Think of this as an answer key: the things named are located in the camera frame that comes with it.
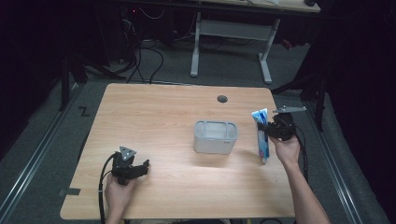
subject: blue toothpaste tube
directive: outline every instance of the blue toothpaste tube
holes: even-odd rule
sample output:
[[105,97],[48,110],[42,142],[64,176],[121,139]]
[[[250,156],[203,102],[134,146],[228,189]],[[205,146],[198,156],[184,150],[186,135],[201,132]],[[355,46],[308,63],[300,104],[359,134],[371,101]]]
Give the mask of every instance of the blue toothpaste tube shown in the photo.
[[[257,123],[261,123],[263,125],[267,125],[267,108],[264,108],[259,111],[255,111],[251,113],[251,116],[254,118],[254,121]],[[257,139],[259,141],[259,156],[262,158],[262,163],[267,163],[268,158],[270,157],[270,149],[268,147],[268,136],[264,131],[260,131],[257,128]]]

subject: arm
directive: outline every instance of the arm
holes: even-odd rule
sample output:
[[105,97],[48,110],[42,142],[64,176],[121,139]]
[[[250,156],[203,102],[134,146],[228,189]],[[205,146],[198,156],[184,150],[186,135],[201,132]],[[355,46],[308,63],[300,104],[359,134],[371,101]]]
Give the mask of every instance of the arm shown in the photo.
[[120,224],[125,208],[131,201],[132,191],[137,179],[129,181],[128,185],[120,185],[112,174],[107,177],[105,196],[108,204],[106,224]]
[[300,170],[300,144],[296,136],[284,142],[273,137],[270,139],[288,175],[297,223],[331,223]]

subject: cable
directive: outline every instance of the cable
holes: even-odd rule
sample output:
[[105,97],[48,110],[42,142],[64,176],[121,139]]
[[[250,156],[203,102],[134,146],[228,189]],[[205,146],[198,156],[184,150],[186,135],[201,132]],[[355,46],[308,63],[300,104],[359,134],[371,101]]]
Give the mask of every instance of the cable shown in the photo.
[[224,38],[221,37],[221,38],[220,38],[220,42],[219,42],[219,44],[218,44],[216,47],[214,47],[214,48],[205,48],[203,45],[200,44],[200,48],[202,48],[202,49],[215,50],[215,49],[220,48],[220,47],[222,46],[223,43],[224,43]]
[[190,35],[190,32],[192,30],[192,27],[194,26],[195,17],[196,17],[196,12],[194,13],[194,16],[192,17],[192,21],[191,21],[191,25],[190,25],[189,31],[185,35],[183,35],[181,38],[175,39],[174,41],[178,41],[178,40],[182,40],[182,39],[190,38],[191,36],[194,36],[194,35]]
[[[128,24],[128,32],[132,28],[133,36],[134,36],[134,34],[135,34],[134,24],[132,22],[126,20],[126,19],[122,19],[122,22],[126,22]],[[129,63],[125,67],[123,67],[123,68],[121,68],[120,70],[117,70],[117,71],[110,71],[109,69],[104,68],[100,64],[96,64],[94,62],[90,62],[89,60],[87,60],[86,58],[82,57],[81,55],[76,55],[80,60],[83,61],[83,63],[89,65],[91,68],[93,68],[97,72],[93,71],[92,69],[88,68],[87,66],[85,66],[85,71],[87,73],[90,73],[90,74],[95,75],[95,76],[108,76],[108,77],[112,77],[112,78],[116,78],[116,79],[124,79],[124,77],[121,77],[121,76],[118,76],[118,75],[121,74],[121,73],[124,73],[124,72],[126,72],[126,71],[128,71],[130,69],[132,69],[134,67],[134,65],[135,65],[135,62],[136,62],[135,56],[131,53],[131,52],[135,51],[136,45],[135,44],[130,44],[129,38],[128,38],[128,34],[126,34],[126,33],[124,33],[124,34],[126,35],[125,37],[127,39],[126,40],[127,41],[127,43],[126,43],[127,52],[126,52],[125,58],[128,59],[129,55],[132,55],[131,59],[129,60]]]
[[[177,41],[174,41],[174,44],[181,46],[181,47],[192,46],[192,45],[194,45],[194,40],[189,40],[192,37],[195,37],[195,35],[190,35],[190,36],[186,36],[184,38],[180,38]],[[187,42],[187,44],[180,44],[180,42],[182,42],[182,41]]]
[[308,156],[306,154],[306,149],[305,149],[305,135],[304,135],[303,130],[301,130],[300,127],[296,126],[296,128],[298,128],[300,130],[300,132],[303,134],[303,138],[304,138],[304,142],[302,142],[300,136],[297,133],[294,133],[294,135],[296,135],[296,137],[297,137],[297,140],[300,144],[300,150],[303,154],[303,175],[306,180],[306,183],[308,183]]
[[139,67],[137,67],[137,73],[139,73],[139,76],[140,76],[140,78],[141,78],[141,80],[142,80],[142,84],[146,84],[145,79],[143,78],[142,74],[140,73]]
[[163,66],[163,55],[162,55],[159,51],[157,51],[157,50],[155,50],[155,49],[147,49],[147,50],[154,51],[154,52],[158,53],[158,54],[161,56],[161,64],[160,64],[160,66],[158,66],[158,68],[151,74],[151,76],[150,76],[150,78],[149,78],[149,83],[148,83],[148,84],[151,84],[151,83],[152,83],[152,79],[154,78],[154,75],[155,75],[155,74],[160,70],[160,68]]
[[147,17],[149,17],[149,18],[152,19],[152,20],[158,20],[159,18],[161,18],[161,17],[163,16],[163,13],[165,12],[165,9],[163,9],[163,12],[161,13],[160,16],[158,16],[158,17],[151,17],[151,16],[149,16],[141,7],[140,7],[139,9],[143,12],[143,14],[145,14]]
[[137,63],[137,65],[136,65],[136,69],[131,73],[131,75],[129,76],[129,78],[128,78],[128,80],[126,81],[126,83],[129,83],[130,81],[131,81],[131,79],[132,79],[132,77],[134,76],[134,73],[139,69],[139,66],[140,66],[140,62],[142,61],[141,59],[142,59],[142,51],[141,51],[141,48],[140,48],[140,46],[141,46],[141,42],[140,42],[140,45],[139,45],[139,47],[138,47],[138,49],[139,49],[139,62]]
[[107,159],[107,161],[105,162],[105,165],[103,166],[102,173],[100,174],[100,178],[99,178],[98,196],[99,196],[100,220],[101,220],[102,224],[106,223],[106,220],[105,220],[105,209],[104,209],[104,206],[103,206],[103,179],[109,173],[109,172],[107,172],[106,175],[105,175],[105,169],[107,167],[108,162],[111,161],[113,158],[114,158],[114,154],[111,155]]

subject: metal bar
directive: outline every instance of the metal bar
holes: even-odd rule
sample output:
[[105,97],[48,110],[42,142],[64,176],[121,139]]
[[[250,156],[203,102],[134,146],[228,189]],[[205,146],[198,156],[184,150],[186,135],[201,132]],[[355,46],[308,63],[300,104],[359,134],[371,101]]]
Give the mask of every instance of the metal bar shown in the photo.
[[303,103],[303,105],[305,105],[305,107],[307,108],[311,124],[314,127],[315,132],[318,136],[318,140],[321,144],[321,149],[322,149],[323,157],[325,159],[325,163],[329,170],[335,189],[337,190],[341,204],[344,206],[344,210],[346,211],[346,216],[349,219],[349,223],[362,224],[363,222],[361,221],[361,216],[358,212],[357,207],[355,206],[355,203],[353,202],[353,198],[352,195],[350,194],[349,188],[347,187],[347,184],[344,181],[344,178],[341,175],[340,170],[338,169],[337,163],[335,162],[335,159],[332,156],[332,151],[330,150],[330,147],[327,144],[326,138],[324,137],[323,132],[320,132],[318,130],[318,126],[316,125],[313,119],[314,117],[313,108],[310,104]]
[[55,119],[47,129],[37,148],[35,149],[32,158],[28,161],[20,176],[18,177],[16,183],[14,184],[12,190],[9,192],[6,199],[3,201],[0,207],[0,223],[7,223],[8,219],[11,217],[12,212],[20,201],[23,193],[29,186],[31,180],[35,176],[35,172],[40,166],[41,162],[44,160],[47,152],[50,149],[50,143],[52,141],[53,136],[56,134],[59,126],[62,124],[67,111],[70,108],[70,105],[77,98],[79,93],[82,90],[83,85],[75,84],[72,88],[72,96],[69,101],[69,104],[64,109],[64,111],[59,111],[55,116]]

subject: wooden table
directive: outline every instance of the wooden table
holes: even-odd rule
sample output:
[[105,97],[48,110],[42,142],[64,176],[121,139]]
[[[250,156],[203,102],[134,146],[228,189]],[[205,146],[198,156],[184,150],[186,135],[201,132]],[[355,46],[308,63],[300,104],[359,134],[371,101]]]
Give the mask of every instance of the wooden table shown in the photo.
[[[228,102],[218,102],[219,95]],[[294,217],[289,182],[274,145],[267,164],[258,156],[251,112],[265,107],[275,108],[265,88],[108,85],[70,185],[81,191],[66,196],[61,217],[99,219],[100,172],[120,146],[137,151],[135,165],[150,160],[125,218]],[[193,150],[199,119],[237,125],[231,154]]]

